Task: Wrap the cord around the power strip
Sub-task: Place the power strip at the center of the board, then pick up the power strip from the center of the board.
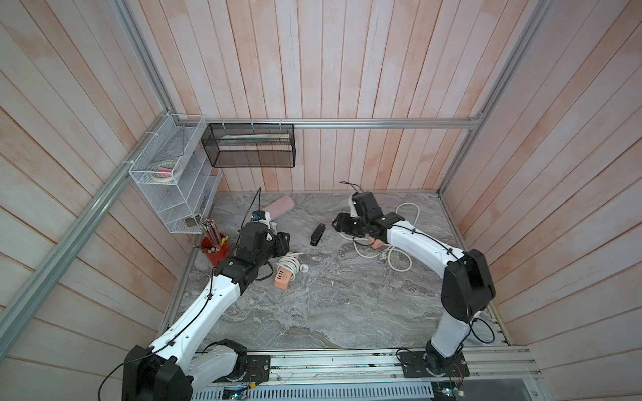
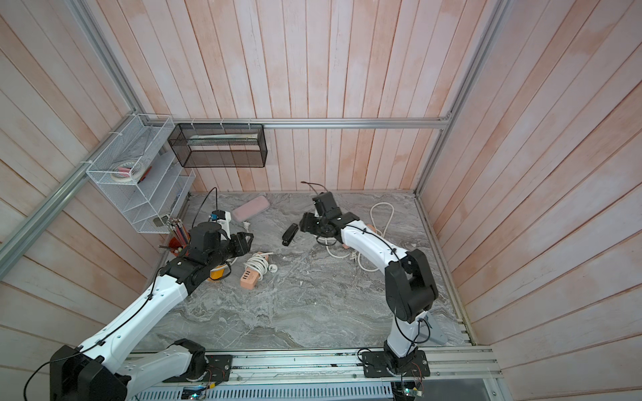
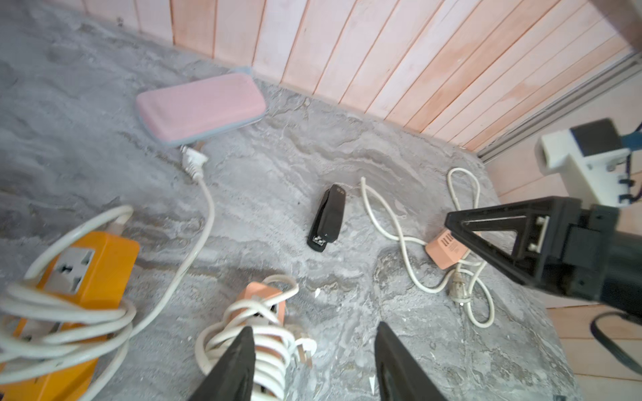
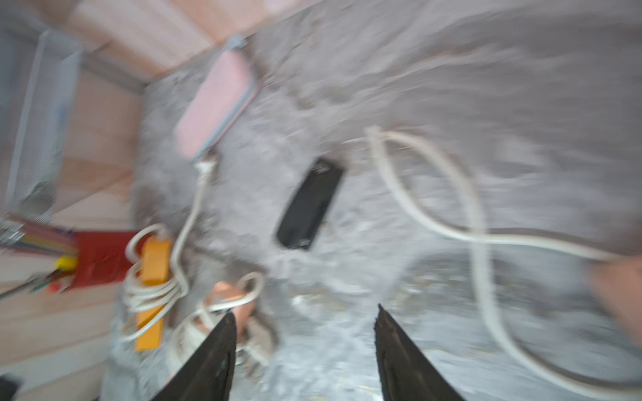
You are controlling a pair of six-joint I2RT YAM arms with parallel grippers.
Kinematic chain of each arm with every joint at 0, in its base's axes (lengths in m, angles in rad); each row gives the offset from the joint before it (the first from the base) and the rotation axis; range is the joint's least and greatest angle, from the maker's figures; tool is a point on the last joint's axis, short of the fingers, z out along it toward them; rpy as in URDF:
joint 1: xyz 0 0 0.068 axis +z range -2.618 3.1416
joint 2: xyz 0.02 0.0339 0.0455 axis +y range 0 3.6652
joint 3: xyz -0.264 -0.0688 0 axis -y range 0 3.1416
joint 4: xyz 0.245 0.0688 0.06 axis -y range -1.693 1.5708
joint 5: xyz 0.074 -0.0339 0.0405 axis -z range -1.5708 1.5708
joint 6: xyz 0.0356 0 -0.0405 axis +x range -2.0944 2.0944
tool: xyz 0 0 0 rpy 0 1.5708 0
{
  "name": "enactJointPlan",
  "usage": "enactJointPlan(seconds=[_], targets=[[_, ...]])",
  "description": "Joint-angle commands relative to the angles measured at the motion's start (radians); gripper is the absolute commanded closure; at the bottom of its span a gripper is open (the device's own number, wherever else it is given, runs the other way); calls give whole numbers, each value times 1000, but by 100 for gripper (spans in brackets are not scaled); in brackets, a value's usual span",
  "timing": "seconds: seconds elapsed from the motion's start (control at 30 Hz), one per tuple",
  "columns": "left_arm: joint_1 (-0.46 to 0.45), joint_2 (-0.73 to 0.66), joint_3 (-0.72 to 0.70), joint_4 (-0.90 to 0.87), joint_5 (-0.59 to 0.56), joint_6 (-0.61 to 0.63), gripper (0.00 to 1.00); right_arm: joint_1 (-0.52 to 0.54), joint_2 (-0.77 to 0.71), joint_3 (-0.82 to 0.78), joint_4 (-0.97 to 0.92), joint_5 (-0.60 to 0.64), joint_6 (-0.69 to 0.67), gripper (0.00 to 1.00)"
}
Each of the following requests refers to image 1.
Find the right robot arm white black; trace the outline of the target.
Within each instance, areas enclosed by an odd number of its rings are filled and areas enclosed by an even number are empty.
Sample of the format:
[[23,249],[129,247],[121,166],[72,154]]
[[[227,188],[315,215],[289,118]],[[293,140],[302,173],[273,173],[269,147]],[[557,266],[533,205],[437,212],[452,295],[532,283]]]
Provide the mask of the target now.
[[461,356],[475,319],[496,296],[484,254],[450,247],[424,233],[396,212],[384,214],[371,192],[356,192],[350,211],[333,220],[337,232],[354,238],[369,237],[395,247],[422,262],[441,279],[444,313],[426,344],[426,368],[443,376]]

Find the pink power strip front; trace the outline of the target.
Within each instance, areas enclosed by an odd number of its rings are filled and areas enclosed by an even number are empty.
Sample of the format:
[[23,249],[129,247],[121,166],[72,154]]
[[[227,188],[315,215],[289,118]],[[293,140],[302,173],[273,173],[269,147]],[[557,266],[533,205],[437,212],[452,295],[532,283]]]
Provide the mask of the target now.
[[289,288],[289,284],[293,279],[293,274],[287,269],[283,269],[282,267],[279,267],[277,270],[275,276],[274,276],[274,287],[277,287],[278,289],[281,290],[287,290]]

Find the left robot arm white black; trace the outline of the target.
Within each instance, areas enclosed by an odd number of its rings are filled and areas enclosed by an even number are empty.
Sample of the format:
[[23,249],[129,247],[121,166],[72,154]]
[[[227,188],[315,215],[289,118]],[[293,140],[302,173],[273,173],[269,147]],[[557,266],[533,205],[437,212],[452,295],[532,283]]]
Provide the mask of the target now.
[[202,355],[197,349],[220,317],[274,257],[289,252],[290,235],[270,222],[247,223],[237,245],[219,262],[201,294],[182,316],[148,347],[133,347],[123,362],[123,400],[189,400],[211,383],[231,376],[245,379],[247,349],[229,339]]

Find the pink power strip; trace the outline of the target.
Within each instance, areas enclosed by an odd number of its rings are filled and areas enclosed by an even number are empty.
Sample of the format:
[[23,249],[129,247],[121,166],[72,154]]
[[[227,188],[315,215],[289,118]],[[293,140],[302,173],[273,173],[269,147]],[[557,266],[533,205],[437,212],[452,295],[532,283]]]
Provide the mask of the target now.
[[368,246],[372,247],[373,249],[379,249],[381,247],[384,247],[385,245],[386,245],[385,242],[383,242],[382,240],[376,239],[374,237],[370,237],[368,239]]
[[287,269],[283,269],[282,267],[279,267],[277,270],[275,276],[274,276],[274,287],[277,287],[278,289],[281,290],[287,290],[289,288],[289,284],[293,279],[293,274]]

